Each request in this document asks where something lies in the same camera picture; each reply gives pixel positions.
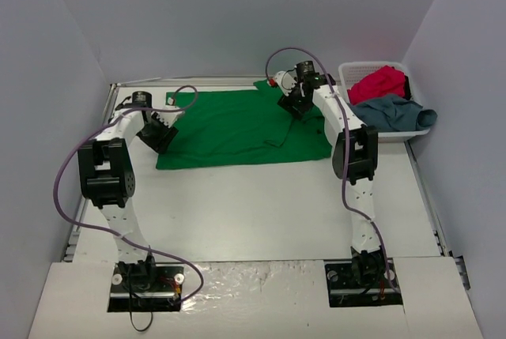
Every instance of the gray wall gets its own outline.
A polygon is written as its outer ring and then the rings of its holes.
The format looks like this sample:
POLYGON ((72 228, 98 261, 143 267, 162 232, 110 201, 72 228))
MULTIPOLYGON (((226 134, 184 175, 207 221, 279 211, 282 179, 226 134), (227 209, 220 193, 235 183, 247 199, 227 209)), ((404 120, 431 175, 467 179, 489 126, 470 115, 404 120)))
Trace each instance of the gray wall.
POLYGON ((405 63, 440 117, 414 149, 487 338, 506 332, 506 0, 435 0, 405 63))
MULTIPOLYGON (((0 337, 21 339, 69 233, 51 199, 55 174, 98 125, 108 90, 63 0, 0 0, 0 88, 0 337)), ((61 192, 71 213, 76 175, 61 192)))
MULTIPOLYGON (((401 60, 432 0, 65 0, 108 81, 261 74, 271 51, 401 60)), ((300 57, 285 55, 273 69, 300 57)))

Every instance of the green towel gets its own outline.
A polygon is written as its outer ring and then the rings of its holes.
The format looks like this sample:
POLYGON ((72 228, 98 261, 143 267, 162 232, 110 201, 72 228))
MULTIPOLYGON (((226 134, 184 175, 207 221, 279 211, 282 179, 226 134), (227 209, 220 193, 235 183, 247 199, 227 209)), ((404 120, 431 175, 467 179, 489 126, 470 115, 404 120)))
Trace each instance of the green towel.
MULTIPOLYGON (((197 103, 177 121, 179 133, 168 151, 158 156, 157 169, 289 163, 330 156, 317 108, 297 121, 277 105, 278 89, 265 81, 255 86, 258 90, 200 92, 197 103)), ((192 99, 192 93, 180 93, 176 103, 185 106, 192 99)))

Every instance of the purple hose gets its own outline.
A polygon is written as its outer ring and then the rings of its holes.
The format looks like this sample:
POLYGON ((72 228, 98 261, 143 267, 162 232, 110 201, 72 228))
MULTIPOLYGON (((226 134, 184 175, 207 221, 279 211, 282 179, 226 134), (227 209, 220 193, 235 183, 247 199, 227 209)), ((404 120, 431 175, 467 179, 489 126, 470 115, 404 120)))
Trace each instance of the purple hose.
MULTIPOLYGON (((351 207, 350 205, 348 205, 348 202, 346 201, 346 180, 348 179, 348 165, 349 165, 349 126, 348 126, 348 119, 346 117, 345 108, 342 106, 342 103, 339 100, 339 98, 338 98, 338 96, 337 96, 337 94, 336 94, 336 92, 334 90, 334 86, 332 85, 332 82, 330 82, 330 77, 329 77, 329 74, 327 73, 327 71, 325 70, 325 67, 318 60, 318 58, 314 54, 312 54, 310 51, 307 51, 307 50, 305 50, 303 48, 300 48, 300 47, 284 47, 284 48, 281 48, 281 49, 278 49, 277 51, 275 51, 267 59, 266 68, 265 68, 266 78, 267 78, 267 80, 269 80, 269 71, 268 71, 268 68, 269 68, 269 62, 270 62, 270 60, 275 55, 277 55, 279 52, 283 52, 283 51, 287 51, 287 50, 294 50, 294 51, 304 52, 306 55, 309 55, 310 57, 312 57, 316 61, 316 63, 319 65, 320 69, 322 70, 323 74, 325 75, 325 78, 327 80, 327 84, 329 85, 330 90, 334 94, 335 100, 338 102, 339 110, 341 110, 341 114, 342 114, 342 120, 345 123, 345 129, 344 129, 344 131, 345 131, 345 163, 344 163, 344 167, 343 167, 343 171, 342 171, 342 187, 341 187, 342 204, 346 207, 346 209, 348 209, 352 213, 356 213, 356 214, 360 215, 361 217, 365 218, 371 224, 372 228, 374 228, 374 231, 378 235, 378 239, 380 241, 379 243, 381 244, 381 251, 383 252, 383 257, 385 259, 385 267, 386 267, 386 269, 390 269, 390 266, 388 265, 388 256, 387 256, 387 250, 385 248, 385 242, 383 241, 383 237, 381 236, 381 232, 380 232, 377 224, 372 221, 372 219, 371 219, 371 217, 369 215, 367 215, 366 213, 364 213, 364 212, 362 212, 362 211, 360 211, 358 209, 355 209, 355 208, 351 207)), ((388 284, 390 285, 390 287, 392 288, 392 290, 394 290, 396 292, 399 292, 399 290, 394 286, 394 284, 393 284, 393 282, 392 282, 392 280, 390 278, 390 272, 388 272, 388 271, 387 271, 387 279, 388 279, 388 284)))
MULTIPOLYGON (((178 88, 177 90, 174 91, 174 93, 172 94, 172 97, 175 98, 178 92, 180 92, 183 89, 188 89, 188 88, 194 90, 194 92, 195 92, 194 99, 187 106, 181 107, 181 108, 178 108, 178 109, 175 109, 175 110, 170 110, 170 112, 185 111, 185 110, 187 110, 188 108, 192 107, 195 104, 195 102, 197 101, 197 98, 198 98, 198 91, 197 91, 197 89, 194 86, 191 86, 191 85, 181 86, 180 88, 178 88)), ((70 151, 70 153, 67 155, 66 159, 63 161, 62 166, 58 170, 58 173, 56 174, 55 184, 53 186, 53 202, 55 203, 56 211, 58 211, 58 214, 60 214, 60 216, 64 220, 66 220, 67 222, 69 222, 71 224, 75 224, 78 227, 91 228, 92 230, 109 232, 110 234, 112 234, 114 236, 118 236, 126 244, 129 244, 132 247, 138 248, 139 250, 145 250, 145 251, 148 251, 148 252, 151 251, 154 254, 159 254, 160 256, 164 256, 166 258, 171 258, 173 260, 176 260, 177 262, 181 262, 181 263, 183 263, 183 264, 191 267, 198 274, 198 277, 200 278, 200 285, 193 292, 191 292, 190 294, 188 294, 187 296, 185 296, 184 298, 182 298, 181 299, 181 303, 182 303, 182 302, 186 301, 187 299, 190 299, 191 297, 193 297, 198 292, 200 292, 200 290, 204 286, 204 276, 202 275, 202 272, 194 264, 192 264, 188 260, 185 260, 184 258, 180 258, 179 256, 175 256, 174 254, 168 254, 168 253, 163 252, 161 250, 154 250, 152 248, 144 247, 144 246, 141 246, 141 245, 139 245, 137 243, 131 242, 130 240, 128 240, 127 238, 125 238, 124 236, 122 236, 119 232, 117 232, 115 230, 112 230, 110 228, 102 227, 102 226, 96 226, 95 224, 82 223, 82 222, 79 222, 79 221, 77 221, 75 219, 72 219, 71 217, 69 217, 68 215, 65 214, 65 212, 62 209, 62 206, 60 205, 60 201, 59 201, 58 190, 59 190, 60 182, 62 181, 63 172, 66 170, 66 167, 69 165, 69 162, 72 160, 72 157, 74 157, 74 155, 77 153, 77 151, 80 149, 80 147, 82 147, 83 144, 86 143, 88 140, 91 140, 96 135, 100 134, 102 131, 106 130, 107 128, 110 128, 110 127, 114 126, 124 116, 129 115, 129 114, 131 114, 132 112, 135 112, 135 111, 167 112, 167 110, 163 110, 163 109, 160 109, 160 108, 151 108, 151 107, 135 107, 135 108, 131 108, 130 110, 127 110, 124 113, 122 113, 113 122, 102 126, 100 129, 98 129, 95 132, 93 132, 93 134, 91 134, 88 137, 86 137, 86 138, 82 139, 81 141, 79 141, 79 143, 77 143, 77 145, 75 147, 73 147, 72 150, 70 151)))

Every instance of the purple cable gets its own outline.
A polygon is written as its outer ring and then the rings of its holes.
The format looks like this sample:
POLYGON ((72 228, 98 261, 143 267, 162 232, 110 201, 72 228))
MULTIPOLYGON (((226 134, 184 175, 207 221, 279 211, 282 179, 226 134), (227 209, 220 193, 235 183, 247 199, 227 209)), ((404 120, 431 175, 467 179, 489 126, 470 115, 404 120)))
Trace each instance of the purple cable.
MULTIPOLYGON (((267 80, 269 80, 269 63, 270 63, 270 60, 275 56, 277 55, 279 52, 283 52, 283 51, 287 51, 287 50, 294 50, 294 51, 301 51, 301 52, 304 52, 306 55, 309 55, 310 57, 312 57, 316 63, 319 65, 320 69, 322 70, 323 74, 325 75, 325 78, 327 80, 327 84, 329 85, 329 88, 330 90, 332 91, 332 94, 334 95, 334 98, 335 100, 338 102, 338 106, 339 106, 339 110, 341 110, 341 114, 342 114, 342 120, 344 121, 345 123, 345 163, 344 163, 344 167, 343 167, 343 171, 342 171, 342 187, 341 187, 341 198, 342 198, 342 204, 346 207, 346 209, 348 209, 349 211, 351 211, 352 213, 356 213, 358 215, 360 215, 361 217, 363 217, 364 219, 366 219, 372 226, 372 228, 374 228, 374 231, 376 232, 376 234, 378 235, 378 240, 380 241, 380 245, 381 245, 381 251, 383 252, 383 257, 385 258, 385 267, 386 269, 390 269, 390 266, 388 265, 388 256, 387 256, 387 250, 385 248, 385 242, 383 241, 383 237, 381 236, 381 232, 380 232, 380 228, 378 227, 378 225, 372 221, 371 217, 369 215, 367 215, 366 213, 358 210, 358 209, 355 209, 353 207, 351 207, 350 205, 348 205, 348 202, 346 201, 346 179, 348 178, 348 165, 349 165, 349 126, 348 126, 348 118, 346 116, 346 111, 345 111, 345 108, 342 106, 342 103, 341 101, 339 100, 335 90, 334 90, 334 86, 332 85, 332 82, 330 82, 330 77, 329 77, 329 74, 327 73, 327 71, 325 70, 325 67, 323 66, 323 64, 318 60, 318 58, 312 54, 310 51, 307 51, 303 48, 300 48, 300 47, 284 47, 284 48, 281 48, 281 49, 278 49, 277 51, 275 51, 272 55, 269 56, 269 58, 267 59, 267 62, 266 62, 266 68, 265 68, 265 73, 266 73, 266 78, 267 80)), ((390 285, 390 287, 392 288, 392 290, 394 290, 395 292, 400 292, 393 284, 392 280, 391 280, 391 277, 390 277, 390 272, 387 272, 387 279, 388 279, 388 284, 390 285)))
MULTIPOLYGON (((193 89, 193 91, 195 92, 194 99, 187 106, 181 107, 181 108, 177 108, 175 110, 170 110, 170 112, 186 111, 188 108, 192 107, 195 104, 195 102, 197 101, 197 98, 198 98, 198 91, 197 91, 197 89, 194 86, 191 86, 191 85, 181 86, 180 88, 178 88, 177 90, 175 90, 174 93, 172 94, 172 98, 175 98, 176 95, 177 95, 177 93, 180 92, 181 90, 188 89, 188 88, 189 89, 193 89)), ((113 127, 116 123, 118 123, 126 115, 129 115, 129 114, 131 114, 132 112, 135 112, 135 111, 168 112, 167 110, 164 110, 164 109, 161 109, 161 108, 151 108, 151 107, 135 107, 135 108, 131 108, 130 110, 127 110, 127 111, 123 112, 113 122, 102 126, 100 129, 98 129, 95 132, 93 132, 93 134, 91 134, 91 135, 87 136, 86 138, 82 139, 81 141, 79 141, 79 143, 77 143, 77 145, 75 147, 73 147, 72 150, 70 151, 70 153, 67 155, 66 159, 63 161, 62 166, 58 170, 58 173, 56 174, 55 184, 53 186, 53 202, 55 203, 56 211, 58 211, 58 214, 60 214, 60 216, 64 220, 66 220, 67 222, 69 222, 71 224, 75 224, 78 227, 91 228, 92 230, 109 232, 110 234, 112 234, 114 236, 118 236, 126 244, 129 244, 132 247, 138 248, 139 250, 145 250, 147 252, 151 251, 154 254, 159 254, 160 256, 164 256, 166 258, 171 258, 173 260, 176 260, 177 262, 181 262, 181 263, 183 263, 183 264, 191 267, 198 274, 198 277, 200 278, 200 285, 193 292, 191 292, 190 294, 188 294, 187 296, 185 296, 184 298, 182 298, 181 299, 181 303, 182 303, 182 302, 190 299, 191 297, 193 297, 198 292, 200 292, 200 290, 204 286, 204 276, 202 275, 202 272, 194 264, 192 264, 188 260, 185 260, 184 258, 180 258, 179 256, 175 256, 174 254, 168 254, 168 253, 163 252, 161 250, 154 250, 153 248, 141 246, 141 245, 139 245, 137 243, 134 243, 134 242, 130 241, 129 239, 127 239, 124 236, 122 236, 119 232, 117 232, 115 230, 112 230, 110 228, 102 227, 102 226, 96 226, 95 224, 82 223, 82 222, 79 222, 79 221, 77 221, 75 219, 72 219, 71 217, 69 217, 68 215, 66 215, 65 212, 63 211, 62 206, 60 205, 59 197, 58 197, 58 190, 59 190, 60 182, 62 181, 63 172, 66 170, 66 167, 69 165, 69 162, 72 160, 72 157, 74 157, 74 155, 77 153, 77 151, 80 149, 80 147, 82 147, 83 144, 86 143, 88 140, 91 140, 96 135, 100 134, 102 131, 106 130, 107 128, 113 127)))

